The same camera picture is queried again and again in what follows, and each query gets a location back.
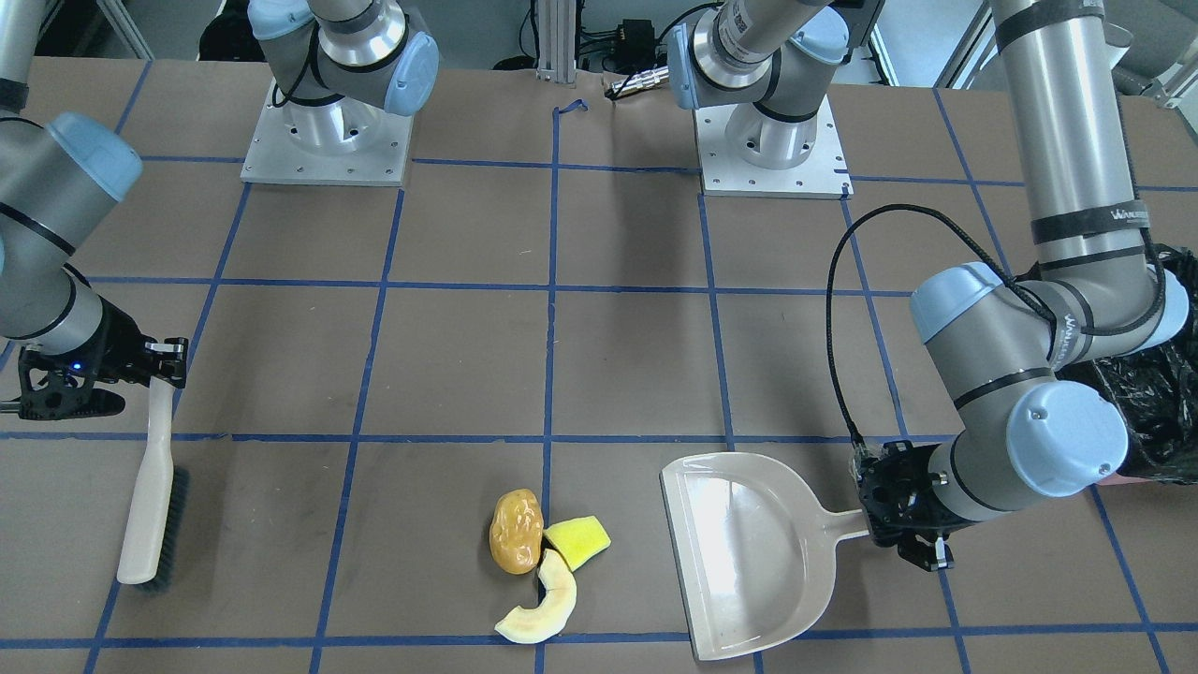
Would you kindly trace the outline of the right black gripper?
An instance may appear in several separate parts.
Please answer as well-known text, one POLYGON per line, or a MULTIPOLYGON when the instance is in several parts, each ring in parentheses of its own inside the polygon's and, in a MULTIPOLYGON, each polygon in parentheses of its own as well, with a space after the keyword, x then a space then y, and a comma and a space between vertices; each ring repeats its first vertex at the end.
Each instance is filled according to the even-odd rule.
POLYGON ((19 351, 22 419, 69 419, 115 417, 125 409, 125 397, 97 384, 150 384, 151 376, 184 389, 190 341, 167 338, 158 342, 138 328, 120 308, 101 299, 102 316, 93 336, 67 353, 49 356, 25 346, 19 351))

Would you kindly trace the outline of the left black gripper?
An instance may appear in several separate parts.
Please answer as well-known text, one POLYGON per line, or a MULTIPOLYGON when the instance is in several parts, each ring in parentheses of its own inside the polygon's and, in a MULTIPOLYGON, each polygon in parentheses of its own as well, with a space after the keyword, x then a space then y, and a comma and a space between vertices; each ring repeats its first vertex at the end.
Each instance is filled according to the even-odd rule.
POLYGON ((957 516, 940 503, 934 487, 946 476, 928 469, 933 445, 887 441, 877 445, 853 441, 857 499, 869 524, 869 536, 881 548, 928 572, 950 570, 955 558, 946 538, 957 529, 957 516))

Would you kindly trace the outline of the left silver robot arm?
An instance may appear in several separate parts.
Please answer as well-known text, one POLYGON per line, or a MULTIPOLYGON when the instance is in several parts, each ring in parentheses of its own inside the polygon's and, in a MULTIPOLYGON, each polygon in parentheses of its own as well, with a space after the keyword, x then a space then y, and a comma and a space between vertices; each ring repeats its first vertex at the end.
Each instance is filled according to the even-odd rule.
MULTIPOLYGON (((678 107, 739 104, 767 136, 793 127, 810 142, 827 81, 847 55, 831 4, 724 1, 692 26, 672 26, 665 41, 678 107)), ((951 567, 954 532, 1076 494, 1118 469, 1130 441, 1117 406, 1057 372, 1154 348, 1188 315, 1186 290, 1157 260, 1149 210, 1135 195, 1103 1, 988 4, 1039 277, 1014 280, 940 211, 908 204, 857 218, 827 273, 827 363, 857 449, 869 536, 928 571, 951 567), (878 457, 836 379, 831 286, 857 227, 890 211, 938 219, 980 261, 942 271, 910 295, 913 324, 964 430, 938 447, 887 443, 878 457)))

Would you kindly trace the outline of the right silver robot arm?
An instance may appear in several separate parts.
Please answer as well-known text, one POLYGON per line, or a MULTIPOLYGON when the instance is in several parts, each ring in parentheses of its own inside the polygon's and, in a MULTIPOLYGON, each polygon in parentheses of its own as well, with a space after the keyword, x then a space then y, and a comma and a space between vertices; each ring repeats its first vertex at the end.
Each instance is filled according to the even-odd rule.
POLYGON ((78 113, 25 119, 28 75, 44 14, 40 1, 4 4, 1 120, 1 329, 19 347, 19 393, 4 413, 35 421, 114 417, 116 381, 150 390, 167 418, 184 387, 189 344, 157 341, 71 265, 143 172, 137 151, 78 113))

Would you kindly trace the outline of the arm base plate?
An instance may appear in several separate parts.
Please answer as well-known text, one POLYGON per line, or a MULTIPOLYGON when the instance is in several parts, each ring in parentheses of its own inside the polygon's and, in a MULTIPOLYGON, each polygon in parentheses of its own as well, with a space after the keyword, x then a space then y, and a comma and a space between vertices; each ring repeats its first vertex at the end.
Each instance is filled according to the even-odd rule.
POLYGON ((401 187, 415 120, 344 98, 282 102, 267 90, 243 159, 246 183, 401 187))
POLYGON ((754 104, 694 111, 703 192, 715 198, 847 199, 855 194, 830 99, 783 123, 754 104))

